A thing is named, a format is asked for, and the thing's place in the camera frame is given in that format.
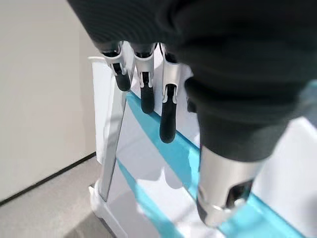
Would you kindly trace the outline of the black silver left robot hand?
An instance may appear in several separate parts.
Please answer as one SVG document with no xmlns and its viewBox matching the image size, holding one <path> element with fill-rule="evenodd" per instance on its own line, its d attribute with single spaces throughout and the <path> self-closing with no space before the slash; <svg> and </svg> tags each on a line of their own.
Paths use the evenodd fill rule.
<svg viewBox="0 0 317 238">
<path fill-rule="evenodd" d="M 71 0 L 105 56 L 117 42 L 163 43 L 190 67 L 200 128 L 197 208 L 210 227 L 245 202 L 317 77 L 314 0 Z"/>
</svg>

